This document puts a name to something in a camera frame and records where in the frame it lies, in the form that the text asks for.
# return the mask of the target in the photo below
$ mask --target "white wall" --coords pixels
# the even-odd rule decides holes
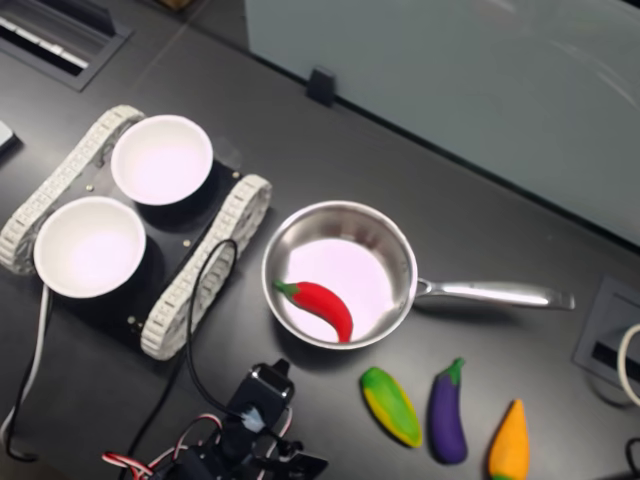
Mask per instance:
[[[640,244],[640,10],[246,0],[252,52]]]

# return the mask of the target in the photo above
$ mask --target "saucepan handle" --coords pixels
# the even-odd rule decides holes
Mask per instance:
[[[468,298],[518,307],[573,310],[573,295],[547,287],[515,282],[428,282],[418,279],[416,298],[448,296]]]

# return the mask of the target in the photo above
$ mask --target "white tread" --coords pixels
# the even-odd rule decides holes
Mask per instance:
[[[144,118],[133,107],[120,105],[105,112],[89,129],[67,158],[29,199],[15,211],[0,231],[0,265],[13,273],[35,273],[33,245],[38,230],[53,205],[82,170],[91,162],[101,162],[124,130]]]
[[[271,184],[257,175],[247,175],[231,190],[209,231],[175,280],[167,287],[142,329],[142,350],[156,360],[168,360],[186,341],[186,315],[198,272],[212,249],[232,238],[238,257],[258,229],[271,200]],[[220,248],[202,275],[193,311],[195,329],[229,276],[233,250]]]

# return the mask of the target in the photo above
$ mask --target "black cable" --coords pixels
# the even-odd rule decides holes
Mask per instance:
[[[47,300],[47,310],[45,312],[45,336],[49,331],[49,320],[51,319],[51,311],[53,309],[53,295],[53,292],[49,292],[49,297]],[[33,367],[34,358],[35,353],[31,355],[29,365],[27,365],[27,368],[22,376],[22,380],[20,381],[20,386],[18,387],[18,395],[16,397],[15,405],[13,406],[13,416],[11,417],[9,425],[7,426],[7,437],[5,439],[5,451],[7,452],[7,455],[13,460],[23,463],[32,463],[38,460],[37,455],[31,453],[16,454],[11,449],[11,442],[13,441],[13,434],[16,429],[16,421],[18,419],[18,413],[20,413],[20,406],[22,405],[22,396],[24,395],[24,390],[25,388],[27,388],[27,383],[29,382],[29,376],[31,375],[31,368]]]
[[[178,379],[178,374],[180,373],[180,370],[182,368],[182,364],[185,358],[187,359],[187,365],[189,366],[189,374],[191,375],[191,379],[195,384],[196,388],[198,389],[198,392],[200,392],[200,394],[205,398],[205,400],[207,400],[207,402],[209,402],[211,405],[216,407],[222,413],[225,413],[226,415],[229,415],[232,417],[239,417],[238,414],[231,412],[225,405],[223,405],[218,400],[216,400],[204,387],[204,385],[200,381],[200,378],[198,377],[198,374],[195,370],[195,366],[193,364],[193,352],[192,352],[192,345],[191,345],[193,342],[192,332],[191,332],[191,329],[193,328],[193,309],[195,306],[196,292],[198,291],[198,288],[200,287],[200,282],[202,281],[202,274],[204,273],[204,270],[209,264],[209,262],[211,261],[211,258],[213,257],[213,255],[220,249],[220,247],[222,247],[223,245],[226,245],[227,243],[230,244],[233,248],[233,258],[231,260],[231,266],[229,268],[229,275],[231,275],[231,272],[233,272],[233,269],[236,265],[236,260],[238,259],[238,244],[234,240],[229,238],[229,239],[218,242],[216,246],[213,247],[213,250],[211,250],[211,253],[209,253],[204,264],[200,268],[200,271],[198,272],[198,276],[196,277],[196,281],[193,286],[193,291],[189,299],[189,310],[187,311],[186,348],[181,352],[180,358],[177,361],[173,371],[171,372],[171,376],[169,377],[169,380],[167,380],[167,385],[165,386],[164,391],[162,392],[162,395],[158,400],[158,403],[156,403],[156,406],[153,407],[153,410],[151,411],[147,419],[144,421],[144,423],[138,430],[138,433],[136,433],[135,438],[131,442],[129,449],[127,450],[127,456],[129,457],[134,456],[136,448],[138,447],[138,444],[140,443],[145,433],[151,426],[151,423],[155,420],[156,416],[158,415],[158,413],[160,413],[160,410],[164,406],[164,403],[169,397],[169,394],[171,393],[171,390],[173,389],[173,386],[175,385],[176,380]],[[120,472],[120,475],[118,476],[118,480],[124,480],[124,477],[126,474],[127,474],[127,470],[123,469]]]
[[[636,443],[640,443],[640,437],[630,438],[624,446],[624,455],[627,457],[627,463],[629,464],[631,473],[633,473],[633,477],[640,479],[640,470],[638,470],[636,462],[633,460],[633,452],[631,451],[631,447]]]
[[[173,371],[169,376],[169,380],[167,380],[167,385],[164,387],[164,390],[162,391],[162,395],[160,395],[160,399],[158,399],[156,406],[153,407],[153,410],[151,410],[151,413],[149,413],[149,415],[147,416],[147,419],[144,421],[144,423],[138,430],[138,433],[136,433],[136,436],[131,442],[131,445],[129,445],[129,450],[127,450],[128,457],[133,457],[136,451],[136,448],[138,448],[138,445],[142,440],[142,437],[144,437],[144,435],[147,433],[147,430],[151,426],[151,423],[153,423],[158,413],[160,413],[160,410],[162,410],[162,407],[164,406],[164,403],[167,401],[167,398],[169,398],[169,394],[171,393],[171,390],[173,390],[173,386],[175,385],[176,380],[178,379],[178,374],[180,373],[180,370],[182,370],[182,364],[184,363],[184,358],[185,358],[185,354],[183,350],[180,353],[180,357],[177,359],[175,366],[173,367]],[[120,472],[120,475],[118,476],[118,479],[124,480],[124,477],[128,471],[129,470],[127,469],[122,469],[122,471]]]
[[[202,281],[202,274],[207,268],[207,265],[209,264],[209,262],[211,261],[211,258],[213,258],[213,256],[220,249],[220,247],[223,247],[226,244],[231,245],[233,249],[233,258],[231,259],[231,266],[229,267],[229,275],[231,275],[231,272],[235,267],[236,260],[238,259],[238,244],[235,242],[235,240],[231,238],[227,238],[225,240],[218,242],[218,244],[215,247],[213,247],[213,250],[211,250],[211,253],[207,255],[207,259],[202,264],[202,267],[200,267],[200,271],[198,272],[198,276],[196,277],[195,285],[193,286],[193,293],[191,294],[191,298],[189,299],[189,310],[187,311],[187,342],[186,342],[187,343],[187,348],[186,348],[187,366],[189,367],[189,374],[191,375],[191,380],[193,381],[194,385],[198,389],[198,392],[200,392],[200,395],[202,395],[202,397],[207,402],[209,402],[213,407],[215,407],[225,415],[228,415],[230,417],[240,418],[240,415],[229,410],[226,405],[224,405],[223,403],[218,401],[213,395],[211,395],[209,391],[206,389],[206,387],[202,384],[202,381],[198,377],[195,365],[193,363],[193,347],[191,345],[193,342],[193,338],[192,338],[193,335],[191,332],[193,328],[193,309],[196,304],[196,296],[197,296],[196,294],[198,292],[198,287],[200,286],[200,282]]]

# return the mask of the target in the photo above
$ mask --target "red chili pepper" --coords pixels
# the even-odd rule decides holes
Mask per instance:
[[[353,332],[353,320],[349,309],[331,290],[311,282],[283,283],[279,280],[273,282],[273,286],[296,307],[313,313],[326,320],[338,332],[338,341],[341,343],[351,340]]]

